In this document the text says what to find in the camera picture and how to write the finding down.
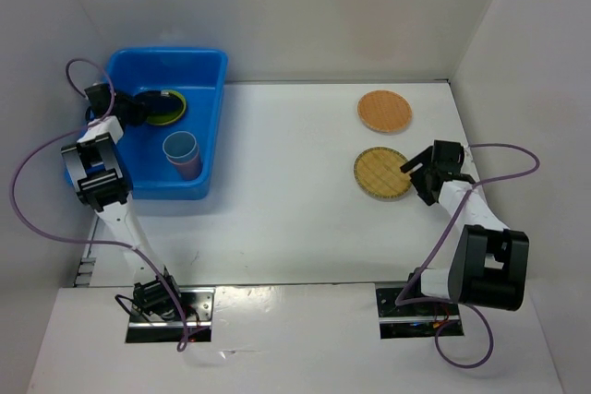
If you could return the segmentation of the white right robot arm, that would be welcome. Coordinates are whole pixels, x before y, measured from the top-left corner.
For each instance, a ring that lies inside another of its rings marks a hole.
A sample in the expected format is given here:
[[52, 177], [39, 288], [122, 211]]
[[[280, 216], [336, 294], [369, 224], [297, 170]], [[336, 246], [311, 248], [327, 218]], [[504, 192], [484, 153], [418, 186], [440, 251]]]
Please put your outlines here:
[[533, 173], [539, 159], [533, 158], [528, 171], [478, 182], [462, 172], [465, 154], [459, 142], [436, 140], [400, 168], [410, 174], [426, 205], [439, 205], [450, 215], [433, 250], [395, 300], [416, 314], [427, 313], [435, 303], [516, 311], [524, 300], [529, 239], [502, 222], [476, 189]]

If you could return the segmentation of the black plastic plate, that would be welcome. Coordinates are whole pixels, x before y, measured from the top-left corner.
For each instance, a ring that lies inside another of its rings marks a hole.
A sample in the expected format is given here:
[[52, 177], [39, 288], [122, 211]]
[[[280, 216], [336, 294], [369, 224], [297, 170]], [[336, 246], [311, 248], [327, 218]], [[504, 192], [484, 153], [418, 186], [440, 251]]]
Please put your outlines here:
[[152, 107], [153, 114], [168, 113], [175, 108], [172, 101], [168, 101], [164, 95], [163, 90], [146, 90], [134, 96], [135, 102], [145, 102]]

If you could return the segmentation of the green-rimmed bamboo tray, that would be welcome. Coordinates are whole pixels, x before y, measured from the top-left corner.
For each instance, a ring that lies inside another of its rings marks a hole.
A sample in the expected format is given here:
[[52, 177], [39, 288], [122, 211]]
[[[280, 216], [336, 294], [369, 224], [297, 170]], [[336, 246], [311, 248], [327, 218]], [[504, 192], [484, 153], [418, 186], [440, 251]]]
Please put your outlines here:
[[395, 149], [372, 147], [356, 157], [353, 174], [367, 195], [380, 200], [395, 200], [412, 187], [409, 174], [401, 171], [406, 162], [407, 158]]

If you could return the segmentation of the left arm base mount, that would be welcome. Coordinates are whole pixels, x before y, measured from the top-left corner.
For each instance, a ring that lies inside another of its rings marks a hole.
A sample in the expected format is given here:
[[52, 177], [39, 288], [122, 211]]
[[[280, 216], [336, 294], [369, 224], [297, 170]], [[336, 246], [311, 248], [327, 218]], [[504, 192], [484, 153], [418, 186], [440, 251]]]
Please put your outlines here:
[[[185, 308], [188, 342], [210, 342], [215, 289], [213, 287], [181, 288], [181, 305]], [[125, 343], [178, 343], [183, 337], [183, 324], [175, 309], [164, 317], [140, 313], [130, 300], [119, 298], [127, 311]]]

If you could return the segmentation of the blue plastic cup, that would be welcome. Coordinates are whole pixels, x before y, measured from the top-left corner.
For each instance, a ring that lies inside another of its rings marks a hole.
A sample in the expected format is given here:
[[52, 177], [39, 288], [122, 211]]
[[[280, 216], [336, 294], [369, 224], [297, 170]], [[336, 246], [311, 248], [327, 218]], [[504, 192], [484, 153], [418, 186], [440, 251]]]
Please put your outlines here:
[[163, 152], [174, 163], [186, 163], [199, 154], [196, 137], [187, 131], [176, 131], [163, 141]]

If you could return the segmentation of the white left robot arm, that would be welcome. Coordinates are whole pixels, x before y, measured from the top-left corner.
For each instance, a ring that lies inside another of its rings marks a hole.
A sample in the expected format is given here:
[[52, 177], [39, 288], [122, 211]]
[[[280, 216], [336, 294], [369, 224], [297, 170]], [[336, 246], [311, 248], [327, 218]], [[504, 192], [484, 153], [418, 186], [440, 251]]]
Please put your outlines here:
[[61, 148], [61, 155], [79, 201], [94, 210], [117, 242], [126, 245], [133, 293], [117, 295], [115, 300], [131, 316], [179, 320], [185, 299], [139, 223], [131, 176], [116, 146], [128, 125], [146, 121], [150, 108], [107, 83], [86, 88], [84, 95], [90, 103], [89, 128], [77, 142]]

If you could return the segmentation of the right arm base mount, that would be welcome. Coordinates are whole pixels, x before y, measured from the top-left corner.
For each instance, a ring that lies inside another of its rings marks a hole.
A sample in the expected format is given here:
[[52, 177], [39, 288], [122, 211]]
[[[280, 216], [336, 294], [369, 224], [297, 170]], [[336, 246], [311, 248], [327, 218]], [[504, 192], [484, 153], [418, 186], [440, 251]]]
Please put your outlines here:
[[442, 337], [464, 335], [456, 304], [427, 302], [397, 306], [395, 300], [403, 287], [402, 283], [375, 286], [382, 340], [432, 338], [441, 327], [444, 327]]

